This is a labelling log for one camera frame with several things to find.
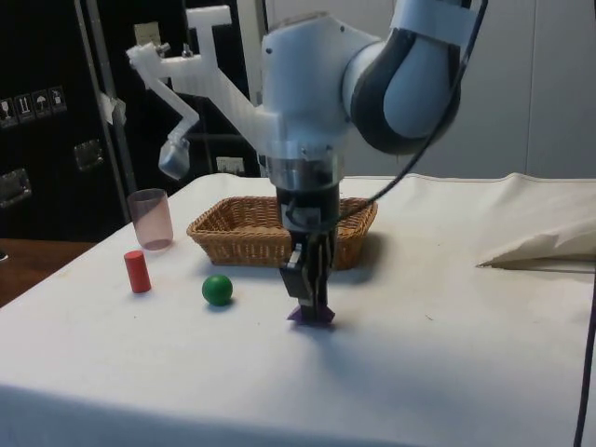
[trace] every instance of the pink cup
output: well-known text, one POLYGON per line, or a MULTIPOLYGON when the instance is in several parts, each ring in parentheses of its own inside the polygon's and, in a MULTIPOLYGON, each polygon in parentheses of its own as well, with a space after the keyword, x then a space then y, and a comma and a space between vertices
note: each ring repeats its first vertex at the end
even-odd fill
POLYGON ((129 196, 129 209, 137 240, 146 250, 163 250, 174 234, 169 216, 168 195, 162 189, 143 189, 129 196))

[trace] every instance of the white 3d printed mount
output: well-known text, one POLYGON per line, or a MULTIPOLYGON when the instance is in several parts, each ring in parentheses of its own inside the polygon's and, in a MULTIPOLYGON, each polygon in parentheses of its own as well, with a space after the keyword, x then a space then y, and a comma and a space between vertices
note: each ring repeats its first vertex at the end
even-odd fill
POLYGON ((229 7, 188 9, 186 14, 188 27, 196 29, 200 55, 163 59, 154 44, 127 51, 145 86, 183 118, 159 155, 159 168, 174 179, 181 179, 190 168, 189 142, 184 135, 199 121, 198 113, 176 93, 209 98, 262 155, 270 150, 267 142, 283 139, 281 116, 266 112, 263 106, 254 107, 217 65, 213 27, 232 23, 229 7), (172 88, 164 82, 167 79, 172 88))

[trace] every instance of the table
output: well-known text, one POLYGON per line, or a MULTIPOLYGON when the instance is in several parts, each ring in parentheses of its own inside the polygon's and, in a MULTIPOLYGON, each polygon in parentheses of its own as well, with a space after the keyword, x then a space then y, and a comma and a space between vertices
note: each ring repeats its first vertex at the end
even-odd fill
POLYGON ((47 240, 0 239, 0 307, 10 303, 95 244, 47 240))
MULTIPOLYGON (((348 179, 342 195, 385 183, 348 179)), ((595 182, 407 178, 361 267, 332 276, 332 331, 285 320, 275 269, 212 266, 184 233, 222 198, 273 194, 215 175, 173 196, 175 243, 147 253, 143 296, 127 226, 2 308, 0 445, 571 445, 593 276, 476 264, 532 216, 596 203, 595 182), (213 273, 234 282, 225 311, 200 296, 213 273)))

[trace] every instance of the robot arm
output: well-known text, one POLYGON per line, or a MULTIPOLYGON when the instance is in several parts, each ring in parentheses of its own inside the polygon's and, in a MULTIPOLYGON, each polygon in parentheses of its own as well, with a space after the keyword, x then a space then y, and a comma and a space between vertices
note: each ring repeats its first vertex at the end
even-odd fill
POLYGON ((478 15, 469 7, 470 0, 401 2, 388 39, 350 62, 344 106, 372 147, 388 154, 410 153, 420 148, 446 109, 439 135, 453 122, 459 106, 460 48, 470 42, 478 15))
MULTIPOLYGON (((292 319, 333 317, 327 280, 336 228, 322 224, 340 217, 348 128, 354 125, 372 147, 390 154, 420 150, 440 136, 457 113, 460 52, 466 49, 465 68, 488 0, 481 1, 476 12, 470 0, 402 0, 384 41, 325 13, 284 21, 263 41, 264 103, 256 108, 217 66, 210 28, 230 22, 227 7, 187 11, 201 55, 160 61, 151 46, 129 50, 145 84, 183 116, 180 130, 196 117, 151 77, 168 76, 174 91, 210 98, 266 157, 291 235, 292 254, 280 271, 300 304, 292 319)), ((180 178, 188 148, 182 132, 169 139, 160 168, 180 178)))

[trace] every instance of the wicker basket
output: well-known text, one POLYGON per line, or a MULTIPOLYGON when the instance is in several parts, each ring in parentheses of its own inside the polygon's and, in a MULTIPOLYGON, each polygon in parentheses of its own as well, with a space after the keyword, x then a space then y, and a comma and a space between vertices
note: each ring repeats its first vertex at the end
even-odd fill
MULTIPOLYGON (((342 211, 362 204, 363 198, 342 199, 342 211)), ((358 264, 366 233, 377 205, 341 222, 335 270, 358 264)), ((216 265, 280 267, 291 255, 290 234, 281 226, 274 197, 232 197, 222 200, 186 230, 216 265)))

